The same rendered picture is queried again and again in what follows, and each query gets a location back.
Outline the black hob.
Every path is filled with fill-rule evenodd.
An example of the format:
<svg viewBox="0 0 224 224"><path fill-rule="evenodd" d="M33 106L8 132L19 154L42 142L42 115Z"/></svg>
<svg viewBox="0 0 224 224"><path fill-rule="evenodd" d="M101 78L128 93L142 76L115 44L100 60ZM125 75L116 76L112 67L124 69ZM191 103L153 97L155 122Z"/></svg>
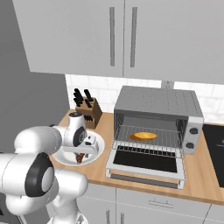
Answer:
<svg viewBox="0 0 224 224"><path fill-rule="evenodd" d="M224 188L224 126L204 124L203 133L219 186Z"/></svg>

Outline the wooden knife block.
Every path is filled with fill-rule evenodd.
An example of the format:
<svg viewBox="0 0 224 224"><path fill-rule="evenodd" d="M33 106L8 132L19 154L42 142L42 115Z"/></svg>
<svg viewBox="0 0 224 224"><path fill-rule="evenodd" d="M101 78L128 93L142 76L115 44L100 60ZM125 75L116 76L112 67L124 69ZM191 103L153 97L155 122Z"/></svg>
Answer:
<svg viewBox="0 0 224 224"><path fill-rule="evenodd" d="M94 130L102 116L102 110L98 101L95 98L92 101L84 98L83 103L75 109L83 114L86 128Z"/></svg>

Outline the grey fridge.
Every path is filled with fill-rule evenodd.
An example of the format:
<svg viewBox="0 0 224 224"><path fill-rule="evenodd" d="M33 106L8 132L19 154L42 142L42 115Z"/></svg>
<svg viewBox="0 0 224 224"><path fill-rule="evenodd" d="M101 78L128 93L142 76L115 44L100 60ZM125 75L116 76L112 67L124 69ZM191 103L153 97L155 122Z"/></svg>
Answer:
<svg viewBox="0 0 224 224"><path fill-rule="evenodd" d="M12 0L0 0L0 152L14 152L20 131L58 124L68 110L65 76L30 71Z"/></svg>

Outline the silver toaster oven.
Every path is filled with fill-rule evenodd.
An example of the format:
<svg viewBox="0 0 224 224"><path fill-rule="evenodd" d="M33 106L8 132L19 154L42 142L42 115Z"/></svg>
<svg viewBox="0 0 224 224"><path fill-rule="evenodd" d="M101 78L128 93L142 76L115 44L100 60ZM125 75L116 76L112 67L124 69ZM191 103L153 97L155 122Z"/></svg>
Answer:
<svg viewBox="0 0 224 224"><path fill-rule="evenodd" d="M198 98L192 90L124 86L114 107L114 137L120 125L175 130L181 149L192 155L204 122ZM197 128L199 134L189 130ZM194 149L186 147L193 143Z"/></svg>

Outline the white round plate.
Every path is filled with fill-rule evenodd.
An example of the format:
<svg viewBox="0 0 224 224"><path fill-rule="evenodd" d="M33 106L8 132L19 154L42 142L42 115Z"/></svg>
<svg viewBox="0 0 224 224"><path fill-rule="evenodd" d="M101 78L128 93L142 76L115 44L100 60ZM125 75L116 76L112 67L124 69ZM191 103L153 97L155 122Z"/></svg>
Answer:
<svg viewBox="0 0 224 224"><path fill-rule="evenodd" d="M73 152L65 152L63 150L64 146L67 145L61 145L59 150L54 153L52 156L54 157L54 159L56 161L58 161L59 163L63 164L63 165L69 165L69 166L81 166L81 165L87 165L90 164L92 162L94 162L104 151L105 148L105 143L103 138L97 134L94 131L91 130L87 130L86 132L86 138L83 140L83 142L78 145L79 146L94 146L94 145L98 145L99 147L99 151L97 154L85 154L85 156L82 159L82 162L80 164L77 164L76 162L76 155L79 155L80 153L73 153Z"/></svg>

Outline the grey base cupboard door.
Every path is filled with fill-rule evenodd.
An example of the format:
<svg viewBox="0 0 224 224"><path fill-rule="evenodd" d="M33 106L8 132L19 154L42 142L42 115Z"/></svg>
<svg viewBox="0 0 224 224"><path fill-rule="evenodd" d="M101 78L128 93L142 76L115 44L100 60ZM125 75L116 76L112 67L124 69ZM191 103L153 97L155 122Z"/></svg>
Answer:
<svg viewBox="0 0 224 224"><path fill-rule="evenodd" d="M117 204L117 224L121 224L121 213L124 213L124 224L203 224L204 222L203 218Z"/></svg>
<svg viewBox="0 0 224 224"><path fill-rule="evenodd" d="M116 224L116 189L105 185L89 184L86 193L77 199L80 211L88 224L107 224L106 211L110 211L110 224Z"/></svg>

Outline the grey wall cupboard door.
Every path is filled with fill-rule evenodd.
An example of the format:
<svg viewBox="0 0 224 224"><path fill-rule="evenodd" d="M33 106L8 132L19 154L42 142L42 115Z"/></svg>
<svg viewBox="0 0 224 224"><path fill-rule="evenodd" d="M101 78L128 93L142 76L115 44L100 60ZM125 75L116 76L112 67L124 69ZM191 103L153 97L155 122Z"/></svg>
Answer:
<svg viewBox="0 0 224 224"><path fill-rule="evenodd" d="M123 75L124 0L12 0L31 71ZM115 7L115 66L109 7Z"/></svg>
<svg viewBox="0 0 224 224"><path fill-rule="evenodd" d="M136 53L130 67L133 7ZM224 0L125 0L124 76L224 84Z"/></svg>

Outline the grey drawer front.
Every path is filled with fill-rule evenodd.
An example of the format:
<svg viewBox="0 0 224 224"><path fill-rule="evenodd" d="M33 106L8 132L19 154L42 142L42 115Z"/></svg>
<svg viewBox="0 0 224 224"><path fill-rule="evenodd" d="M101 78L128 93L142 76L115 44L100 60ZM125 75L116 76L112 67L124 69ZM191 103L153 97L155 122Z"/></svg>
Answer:
<svg viewBox="0 0 224 224"><path fill-rule="evenodd" d="M174 205L174 208L166 208L161 206L149 205L149 200L166 201ZM132 205L135 207L151 208L174 214L183 214L196 218L205 218L210 205L203 202L178 199L168 196L151 194L147 192L137 192L126 189L116 189L116 201L124 205Z"/></svg>

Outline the golden baguette bread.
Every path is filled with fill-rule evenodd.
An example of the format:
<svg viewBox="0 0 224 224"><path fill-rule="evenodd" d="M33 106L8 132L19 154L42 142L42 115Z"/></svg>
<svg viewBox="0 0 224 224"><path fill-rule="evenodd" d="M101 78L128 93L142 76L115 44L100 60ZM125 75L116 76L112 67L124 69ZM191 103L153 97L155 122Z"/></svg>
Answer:
<svg viewBox="0 0 224 224"><path fill-rule="evenodd" d="M129 135L129 138L131 140L137 140L137 141L149 141L156 139L157 137L158 137L157 134L147 131L136 132Z"/></svg>

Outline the grey wall socket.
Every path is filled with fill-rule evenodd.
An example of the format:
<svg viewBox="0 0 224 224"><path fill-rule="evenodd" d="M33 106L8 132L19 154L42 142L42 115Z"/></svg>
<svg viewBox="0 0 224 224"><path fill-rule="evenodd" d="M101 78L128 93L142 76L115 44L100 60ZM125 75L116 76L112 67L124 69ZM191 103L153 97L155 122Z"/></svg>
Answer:
<svg viewBox="0 0 224 224"><path fill-rule="evenodd" d="M170 80L162 80L161 88L171 88L174 89L174 82Z"/></svg>

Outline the toaster oven glass door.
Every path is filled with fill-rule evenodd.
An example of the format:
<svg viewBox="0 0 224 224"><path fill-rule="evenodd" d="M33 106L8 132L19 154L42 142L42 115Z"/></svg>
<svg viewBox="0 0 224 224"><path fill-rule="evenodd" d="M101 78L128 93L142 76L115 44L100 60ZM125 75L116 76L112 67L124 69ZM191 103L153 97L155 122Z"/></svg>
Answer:
<svg viewBox="0 0 224 224"><path fill-rule="evenodd" d="M183 189L186 181L183 156L160 157L110 148L105 175L110 178L112 173L175 183L178 189Z"/></svg>

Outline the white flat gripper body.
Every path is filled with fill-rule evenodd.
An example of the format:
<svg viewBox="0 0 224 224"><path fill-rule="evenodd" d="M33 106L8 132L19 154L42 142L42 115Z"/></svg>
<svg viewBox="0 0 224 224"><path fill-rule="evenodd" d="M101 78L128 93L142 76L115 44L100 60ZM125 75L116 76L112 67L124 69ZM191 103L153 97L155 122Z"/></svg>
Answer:
<svg viewBox="0 0 224 224"><path fill-rule="evenodd" d="M84 154L97 154L99 151L98 145L94 146L79 146L79 147L70 147L70 146L64 146L63 150L65 152L73 152L73 153L84 153Z"/></svg>

